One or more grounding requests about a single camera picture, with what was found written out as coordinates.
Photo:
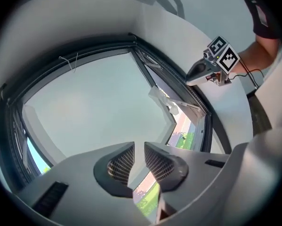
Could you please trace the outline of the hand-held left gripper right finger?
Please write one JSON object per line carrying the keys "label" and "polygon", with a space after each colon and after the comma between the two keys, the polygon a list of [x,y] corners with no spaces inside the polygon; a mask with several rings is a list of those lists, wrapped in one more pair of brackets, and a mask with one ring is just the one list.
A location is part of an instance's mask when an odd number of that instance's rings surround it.
{"label": "hand-held left gripper right finger", "polygon": [[228,160],[228,155],[179,149],[145,142],[147,168],[160,187],[156,223],[219,223],[221,209],[207,189]]}

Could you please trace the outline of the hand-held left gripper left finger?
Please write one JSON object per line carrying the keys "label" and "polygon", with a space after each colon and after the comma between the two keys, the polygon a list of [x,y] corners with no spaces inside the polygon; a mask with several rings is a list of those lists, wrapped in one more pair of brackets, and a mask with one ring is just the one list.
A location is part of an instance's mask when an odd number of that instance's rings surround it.
{"label": "hand-held left gripper left finger", "polygon": [[18,197],[40,216],[41,225],[149,226],[128,186],[134,149],[126,142],[68,157]]}

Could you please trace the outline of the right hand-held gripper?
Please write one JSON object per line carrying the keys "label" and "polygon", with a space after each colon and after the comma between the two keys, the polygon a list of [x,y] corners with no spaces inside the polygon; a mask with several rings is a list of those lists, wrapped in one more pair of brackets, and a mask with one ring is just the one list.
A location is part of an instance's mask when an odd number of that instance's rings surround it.
{"label": "right hand-held gripper", "polygon": [[186,84],[195,86],[206,83],[208,77],[218,86],[230,84],[229,73],[240,61],[230,43],[217,36],[203,52],[203,58],[195,62],[186,76]]}

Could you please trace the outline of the person's right forearm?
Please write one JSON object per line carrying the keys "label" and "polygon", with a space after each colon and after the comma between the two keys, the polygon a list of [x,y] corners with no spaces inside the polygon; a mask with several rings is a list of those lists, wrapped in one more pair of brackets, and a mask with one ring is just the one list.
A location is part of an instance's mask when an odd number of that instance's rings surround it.
{"label": "person's right forearm", "polygon": [[282,37],[278,39],[264,38],[255,35],[255,41],[239,54],[240,61],[233,68],[233,73],[246,73],[249,70],[264,70],[276,59]]}

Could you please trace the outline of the black framed hinged window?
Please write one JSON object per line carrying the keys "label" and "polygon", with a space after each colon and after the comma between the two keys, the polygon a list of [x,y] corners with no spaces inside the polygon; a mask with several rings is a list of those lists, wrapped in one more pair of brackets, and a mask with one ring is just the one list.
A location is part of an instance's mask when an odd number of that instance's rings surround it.
{"label": "black framed hinged window", "polygon": [[[134,53],[152,87],[158,87],[178,107],[179,114],[172,114],[176,126],[169,139],[166,143],[155,143],[197,152],[231,154],[229,118],[212,100],[219,87],[210,82],[188,86],[185,82],[187,72],[171,58],[171,52],[164,52],[153,42],[136,34],[137,41],[129,48],[113,49],[76,59],[74,63],[68,62],[69,67],[63,66],[49,74],[13,103],[2,99],[3,87],[37,56],[72,41],[118,34],[128,33],[99,33],[68,39],[53,36],[46,39],[6,36],[0,40],[0,185],[8,194],[18,196],[34,179],[56,166],[45,158],[30,136],[22,113],[25,102],[46,82],[64,72],[75,71],[77,63],[83,58],[122,49]],[[145,163],[144,145],[142,164],[137,165],[136,146],[134,157],[135,162],[128,180],[128,186],[133,191],[137,182],[144,178],[142,171],[150,171]]]}

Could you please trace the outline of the white plastic wrap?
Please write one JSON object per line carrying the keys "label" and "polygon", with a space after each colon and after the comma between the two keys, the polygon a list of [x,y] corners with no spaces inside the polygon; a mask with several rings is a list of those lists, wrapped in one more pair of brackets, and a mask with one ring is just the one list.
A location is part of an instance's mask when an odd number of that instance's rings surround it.
{"label": "white plastic wrap", "polygon": [[158,87],[153,86],[149,93],[148,96],[151,98],[156,98],[158,99],[162,104],[165,106],[169,107],[169,112],[173,115],[178,115],[179,110],[178,107],[170,100],[169,97],[167,97]]}

